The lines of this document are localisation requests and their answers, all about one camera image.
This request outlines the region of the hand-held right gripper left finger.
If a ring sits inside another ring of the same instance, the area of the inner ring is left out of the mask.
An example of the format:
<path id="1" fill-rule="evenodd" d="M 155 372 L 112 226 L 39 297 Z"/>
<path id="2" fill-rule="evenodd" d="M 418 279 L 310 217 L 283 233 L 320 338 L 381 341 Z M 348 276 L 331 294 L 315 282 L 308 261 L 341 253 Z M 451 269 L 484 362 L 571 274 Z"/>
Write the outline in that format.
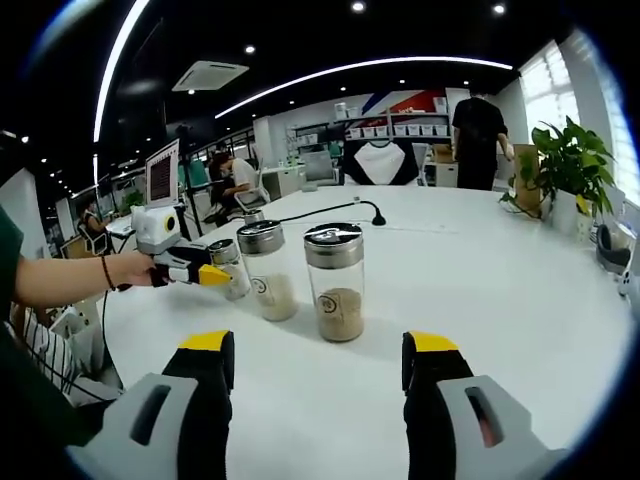
<path id="1" fill-rule="evenodd" d="M 224 479 L 233 387 L 233 332 L 192 335 L 67 454 L 87 479 Z"/>

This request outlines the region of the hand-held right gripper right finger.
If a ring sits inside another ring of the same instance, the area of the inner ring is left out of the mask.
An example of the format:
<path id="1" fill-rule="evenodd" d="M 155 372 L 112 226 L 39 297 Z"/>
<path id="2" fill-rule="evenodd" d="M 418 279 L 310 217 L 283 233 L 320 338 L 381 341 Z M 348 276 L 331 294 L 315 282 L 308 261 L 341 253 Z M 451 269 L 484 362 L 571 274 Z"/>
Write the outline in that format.
<path id="1" fill-rule="evenodd" d="M 474 375 L 446 337 L 404 333 L 402 390 L 411 479 L 544 479 L 567 456 L 547 448 L 531 413 Z"/>

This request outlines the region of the person's left hand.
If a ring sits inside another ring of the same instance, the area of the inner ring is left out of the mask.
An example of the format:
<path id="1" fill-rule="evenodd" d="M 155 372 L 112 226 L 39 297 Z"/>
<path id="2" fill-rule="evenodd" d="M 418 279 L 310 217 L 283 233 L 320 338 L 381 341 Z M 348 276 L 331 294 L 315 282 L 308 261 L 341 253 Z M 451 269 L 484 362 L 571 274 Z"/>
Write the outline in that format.
<path id="1" fill-rule="evenodd" d="M 117 279 L 115 285 L 125 286 L 165 286 L 168 278 L 161 275 L 153 259 L 138 251 L 117 255 Z"/>

